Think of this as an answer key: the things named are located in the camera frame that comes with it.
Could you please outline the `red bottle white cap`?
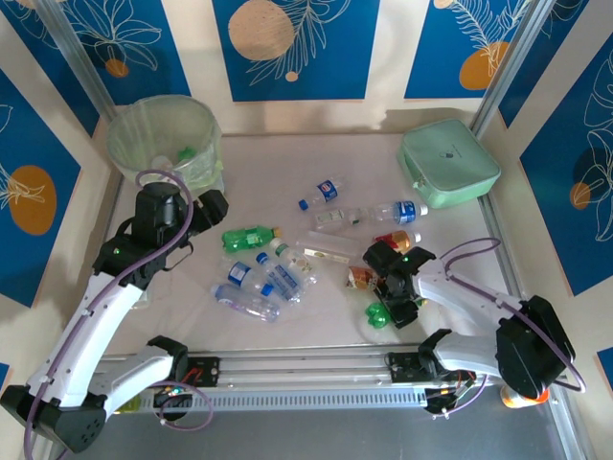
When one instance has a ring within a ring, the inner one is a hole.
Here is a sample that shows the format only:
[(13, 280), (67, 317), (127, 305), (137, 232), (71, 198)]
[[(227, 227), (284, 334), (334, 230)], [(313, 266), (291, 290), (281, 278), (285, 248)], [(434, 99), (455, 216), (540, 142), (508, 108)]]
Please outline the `red bottle white cap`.
[(419, 232), (406, 232), (404, 230), (397, 230), (373, 238), (373, 242), (385, 242), (396, 252), (402, 254), (421, 242), (421, 240), (422, 237)]

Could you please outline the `red orange label bottle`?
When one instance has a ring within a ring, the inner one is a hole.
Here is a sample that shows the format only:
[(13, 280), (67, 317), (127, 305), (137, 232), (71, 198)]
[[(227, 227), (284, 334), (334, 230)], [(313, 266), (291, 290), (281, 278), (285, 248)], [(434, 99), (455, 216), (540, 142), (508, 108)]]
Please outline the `red orange label bottle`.
[(384, 281), (384, 278), (378, 276), (369, 267), (350, 265), (346, 278), (346, 287), (361, 291), (375, 291), (384, 284)]

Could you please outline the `white-capped blue label bottle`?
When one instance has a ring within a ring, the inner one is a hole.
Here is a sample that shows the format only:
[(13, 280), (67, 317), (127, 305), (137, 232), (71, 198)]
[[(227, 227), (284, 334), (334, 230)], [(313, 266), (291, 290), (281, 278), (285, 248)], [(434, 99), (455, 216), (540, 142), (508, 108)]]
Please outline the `white-capped blue label bottle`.
[(405, 225), (419, 217), (426, 216), (428, 212), (429, 208), (425, 204), (416, 204), (412, 200), (402, 200), (375, 206), (372, 210), (372, 217), (375, 221)]

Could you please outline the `clear rectangular plastic bottle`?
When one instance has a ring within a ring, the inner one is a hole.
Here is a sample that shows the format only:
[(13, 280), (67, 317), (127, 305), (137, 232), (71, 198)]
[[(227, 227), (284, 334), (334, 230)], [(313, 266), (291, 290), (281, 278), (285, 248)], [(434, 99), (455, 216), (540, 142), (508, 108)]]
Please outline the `clear rectangular plastic bottle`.
[(301, 233), (296, 243), (306, 256), (344, 265), (354, 262), (362, 247), (358, 240), (316, 231)]

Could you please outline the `clear bottle green white label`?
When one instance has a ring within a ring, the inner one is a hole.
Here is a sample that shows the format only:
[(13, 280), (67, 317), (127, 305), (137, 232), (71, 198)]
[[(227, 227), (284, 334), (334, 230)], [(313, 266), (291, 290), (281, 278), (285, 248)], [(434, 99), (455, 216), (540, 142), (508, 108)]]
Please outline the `clear bottle green white label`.
[(375, 222), (374, 210), (367, 207), (335, 208), (314, 215), (314, 230), (336, 233), (355, 226)]

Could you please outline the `blue-capped blue label bottle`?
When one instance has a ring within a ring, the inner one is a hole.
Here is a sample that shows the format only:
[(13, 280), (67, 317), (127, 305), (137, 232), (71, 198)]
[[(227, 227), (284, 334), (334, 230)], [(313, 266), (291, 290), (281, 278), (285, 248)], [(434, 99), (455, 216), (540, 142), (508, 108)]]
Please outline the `blue-capped blue label bottle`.
[(271, 259), (265, 252), (256, 256), (256, 262), (264, 270), (267, 281), (286, 302), (302, 302), (303, 287), (284, 265)]

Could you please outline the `white-capped green label bottle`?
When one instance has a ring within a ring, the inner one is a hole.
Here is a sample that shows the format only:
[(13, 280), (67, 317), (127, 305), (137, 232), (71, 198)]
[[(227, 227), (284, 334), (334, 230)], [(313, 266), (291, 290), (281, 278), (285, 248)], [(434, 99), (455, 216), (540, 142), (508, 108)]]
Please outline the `white-capped green label bottle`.
[(315, 285), (318, 281), (318, 272), (315, 265), (294, 247), (288, 245), (280, 238), (274, 238), (269, 247), (287, 268), (296, 275), (303, 284)]

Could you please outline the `clear bottle round blue logo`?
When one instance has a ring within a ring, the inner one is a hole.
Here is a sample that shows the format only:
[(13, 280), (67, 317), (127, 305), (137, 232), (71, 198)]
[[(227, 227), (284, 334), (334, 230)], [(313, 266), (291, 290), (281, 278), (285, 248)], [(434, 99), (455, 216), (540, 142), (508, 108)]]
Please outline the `clear bottle round blue logo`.
[(333, 175), (311, 188), (299, 201), (302, 211), (314, 209), (335, 200), (347, 185), (344, 175)]

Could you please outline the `clear bin with green liner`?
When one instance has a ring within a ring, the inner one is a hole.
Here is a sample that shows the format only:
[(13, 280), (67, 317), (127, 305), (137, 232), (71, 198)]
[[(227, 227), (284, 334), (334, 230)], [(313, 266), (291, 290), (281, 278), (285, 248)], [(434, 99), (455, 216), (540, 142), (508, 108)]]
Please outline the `clear bin with green liner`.
[[(193, 196), (224, 190), (221, 130), (212, 110), (183, 95), (160, 95), (129, 105), (111, 122), (107, 152), (122, 174), (134, 181), (137, 173), (152, 170), (151, 160), (169, 158)], [(197, 155), (178, 161), (177, 154), (193, 147)]]

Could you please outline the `crumpled blue label bottle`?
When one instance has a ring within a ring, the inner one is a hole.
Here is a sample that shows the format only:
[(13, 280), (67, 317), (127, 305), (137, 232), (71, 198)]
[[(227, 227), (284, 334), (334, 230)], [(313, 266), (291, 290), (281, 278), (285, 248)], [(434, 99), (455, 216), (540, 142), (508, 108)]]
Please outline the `crumpled blue label bottle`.
[(257, 268), (240, 260), (223, 257), (220, 270), (224, 277), (236, 287), (253, 295), (268, 297), (274, 290), (266, 276)]

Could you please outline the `clear bottle purple tint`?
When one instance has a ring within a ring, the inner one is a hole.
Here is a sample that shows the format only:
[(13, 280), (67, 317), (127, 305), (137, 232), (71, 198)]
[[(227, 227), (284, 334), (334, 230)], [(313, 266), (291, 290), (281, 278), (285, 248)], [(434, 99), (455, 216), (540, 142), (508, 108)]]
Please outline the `clear bottle purple tint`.
[(218, 303), (267, 323), (275, 322), (280, 315), (280, 307), (274, 302), (234, 285), (213, 285), (211, 293)]

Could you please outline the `mint green zip case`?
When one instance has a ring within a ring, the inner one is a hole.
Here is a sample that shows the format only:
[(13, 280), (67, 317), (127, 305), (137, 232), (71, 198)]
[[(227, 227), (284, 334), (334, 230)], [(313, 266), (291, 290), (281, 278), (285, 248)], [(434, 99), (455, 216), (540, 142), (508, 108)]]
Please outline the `mint green zip case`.
[(457, 119), (407, 131), (397, 161), (409, 185), (432, 209), (456, 206), (487, 194), (501, 174), (491, 154)]

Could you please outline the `orange white round object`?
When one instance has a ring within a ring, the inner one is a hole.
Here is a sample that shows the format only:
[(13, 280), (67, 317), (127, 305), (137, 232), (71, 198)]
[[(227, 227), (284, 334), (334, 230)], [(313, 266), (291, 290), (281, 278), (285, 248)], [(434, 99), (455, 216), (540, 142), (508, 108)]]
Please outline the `orange white round object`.
[(550, 391), (546, 390), (540, 397), (530, 399), (520, 395), (508, 386), (503, 386), (500, 389), (500, 397), (504, 406), (508, 408), (523, 408), (545, 403), (549, 400)]

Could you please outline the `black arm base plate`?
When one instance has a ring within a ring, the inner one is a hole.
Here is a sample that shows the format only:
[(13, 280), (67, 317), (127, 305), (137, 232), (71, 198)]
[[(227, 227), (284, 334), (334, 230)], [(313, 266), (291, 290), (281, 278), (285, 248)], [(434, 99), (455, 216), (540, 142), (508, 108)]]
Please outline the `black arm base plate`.
[(216, 387), (219, 379), (220, 358), (217, 356), (190, 357), (184, 383), (198, 388)]
[(385, 357), (385, 363), (394, 384), (413, 383), (424, 379), (417, 353), (390, 352)]

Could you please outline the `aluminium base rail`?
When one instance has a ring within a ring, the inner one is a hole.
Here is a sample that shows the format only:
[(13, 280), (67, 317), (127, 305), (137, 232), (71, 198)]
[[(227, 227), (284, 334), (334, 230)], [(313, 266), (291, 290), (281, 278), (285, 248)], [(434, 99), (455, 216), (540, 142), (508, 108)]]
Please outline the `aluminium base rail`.
[(293, 349), (212, 351), (189, 357), (219, 357), (216, 389), (282, 391), (423, 387), (455, 389), (475, 372), (453, 371), (445, 377), (397, 383), (385, 363), (388, 353), (414, 353), (415, 344), (307, 347)]

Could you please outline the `aluminium table side rail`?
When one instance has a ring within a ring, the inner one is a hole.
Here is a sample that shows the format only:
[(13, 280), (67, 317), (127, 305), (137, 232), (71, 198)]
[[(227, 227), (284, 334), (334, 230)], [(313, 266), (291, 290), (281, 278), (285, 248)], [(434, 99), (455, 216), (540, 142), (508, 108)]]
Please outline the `aluminium table side rail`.
[(488, 229), (488, 234), (500, 242), (495, 252), (507, 290), (509, 294), (520, 297), (522, 295), (521, 286), (494, 203), (489, 195), (480, 196), (478, 202), (485, 220), (486, 228)]

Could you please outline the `blue floral wall panel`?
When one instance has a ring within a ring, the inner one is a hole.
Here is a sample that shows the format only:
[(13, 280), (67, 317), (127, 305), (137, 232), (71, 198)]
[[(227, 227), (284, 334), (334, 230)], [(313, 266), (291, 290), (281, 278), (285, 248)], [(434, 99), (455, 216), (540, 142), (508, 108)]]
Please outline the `blue floral wall panel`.
[(613, 276), (613, 34), (520, 162), (572, 293)]
[(212, 0), (236, 103), (362, 100), (380, 0)]
[(60, 6), (114, 104), (191, 94), (162, 0), (64, 0)]
[(531, 3), (430, 0), (404, 97), (482, 97)]
[(0, 294), (30, 308), (80, 165), (0, 70)]
[(24, 42), (34, 59), (92, 137), (100, 115), (56, 46), (32, 0), (0, 0), (0, 12)]
[(588, 2), (556, 0), (552, 5), (531, 49), (498, 105), (506, 128), (513, 123)]

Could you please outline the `aluminium frame post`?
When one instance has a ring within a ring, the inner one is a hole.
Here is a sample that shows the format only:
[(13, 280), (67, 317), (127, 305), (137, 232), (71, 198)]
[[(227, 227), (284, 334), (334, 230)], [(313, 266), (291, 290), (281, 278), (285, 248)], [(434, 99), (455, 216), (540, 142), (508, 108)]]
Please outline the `aluminium frame post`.
[(33, 0), (33, 3), (38, 16), (92, 105), (110, 124), (118, 114), (116, 106), (61, 5), (56, 0)]
[(481, 138), (498, 105), (506, 95), (517, 75), (526, 54), (531, 50), (539, 31), (556, 0), (531, 0), (528, 10), (517, 27), (502, 63), (493, 76), (490, 86), (474, 114), (469, 126), (472, 133)]

